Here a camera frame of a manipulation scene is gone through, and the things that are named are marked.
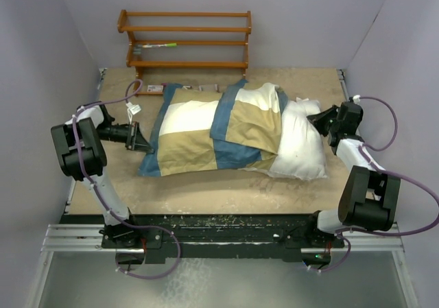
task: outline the wooden rail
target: wooden rail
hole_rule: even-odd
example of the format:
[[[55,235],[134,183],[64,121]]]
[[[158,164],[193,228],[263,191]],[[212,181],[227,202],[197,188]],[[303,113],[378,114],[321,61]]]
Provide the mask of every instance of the wooden rail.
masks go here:
[[[185,17],[230,17],[246,18],[245,27],[172,27],[172,26],[147,26],[131,25],[130,16],[185,16]],[[225,12],[127,12],[122,10],[117,21],[117,30],[128,34],[128,53],[126,56],[127,67],[136,68],[136,78],[143,79],[146,68],[234,68],[241,69],[243,77],[248,68],[248,36],[252,32],[252,15],[246,13]],[[229,32],[245,34],[243,40],[137,40],[135,32]],[[178,45],[234,45],[244,47],[242,62],[192,62],[192,61],[145,61],[140,55],[134,54],[137,45],[168,44]],[[161,93],[141,92],[139,95],[157,95]]]

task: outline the gray floor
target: gray floor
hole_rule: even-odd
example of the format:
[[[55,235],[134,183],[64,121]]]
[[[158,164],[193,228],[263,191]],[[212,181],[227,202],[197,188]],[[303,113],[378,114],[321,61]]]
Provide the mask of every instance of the gray floor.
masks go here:
[[[391,252],[352,252],[321,275],[271,259],[184,259],[157,281],[116,273],[114,259],[114,253],[57,252],[40,308],[406,307]],[[154,274],[173,262],[136,272]]]

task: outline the table surface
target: table surface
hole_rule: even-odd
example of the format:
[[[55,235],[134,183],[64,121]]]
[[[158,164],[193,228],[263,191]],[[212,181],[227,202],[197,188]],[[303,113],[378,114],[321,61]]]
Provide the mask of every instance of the table surface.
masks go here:
[[[123,96],[127,85],[134,79],[134,69],[108,69],[102,86],[102,101]],[[179,82],[181,84],[227,84],[241,79],[236,71],[192,69],[158,69],[146,73],[146,84]],[[249,69],[249,81],[279,84],[290,99],[318,99],[322,109],[344,101],[344,94],[335,69]],[[158,110],[161,96],[140,96],[132,103],[140,104],[142,111],[134,120],[141,124],[148,138]],[[107,106],[118,123],[128,121],[125,104]],[[123,144],[104,142],[108,158],[107,170],[121,199],[132,213],[313,213],[337,207],[348,172],[335,157],[326,139],[327,179],[302,181],[270,178],[257,172],[241,170],[202,171],[176,174],[162,178],[137,176],[144,153],[127,151]],[[100,209],[91,194],[76,185],[70,206],[71,214],[96,214]]]

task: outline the white tag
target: white tag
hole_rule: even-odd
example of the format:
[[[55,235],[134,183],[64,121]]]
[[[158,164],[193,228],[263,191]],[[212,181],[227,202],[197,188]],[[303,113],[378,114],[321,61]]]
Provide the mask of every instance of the white tag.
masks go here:
[[[132,118],[135,114],[137,114],[138,112],[140,112],[142,110],[142,108],[138,105],[138,104],[132,104],[131,102],[128,102],[126,104],[127,109],[127,113],[128,113],[128,121],[130,123],[132,123]]]

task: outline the wooden shelf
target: wooden shelf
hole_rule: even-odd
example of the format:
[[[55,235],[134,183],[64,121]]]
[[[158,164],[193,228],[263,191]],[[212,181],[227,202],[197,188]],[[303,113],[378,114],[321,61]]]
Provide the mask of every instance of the wooden shelf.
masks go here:
[[[172,27],[172,26],[133,26],[130,24],[130,16],[186,16],[186,17],[232,17],[246,18],[245,27]],[[248,36],[252,32],[252,16],[250,11],[246,13],[221,13],[221,12],[127,12],[122,10],[117,21],[117,30],[128,34],[128,53],[126,56],[127,67],[136,67],[136,78],[143,78],[145,68],[233,68],[241,69],[243,77],[248,68]],[[243,33],[244,40],[137,40],[135,32],[229,32]],[[235,45],[244,47],[242,62],[192,62],[192,61],[144,61],[140,55],[134,54],[136,45],[167,44],[178,45]],[[153,93],[142,92],[141,95]]]

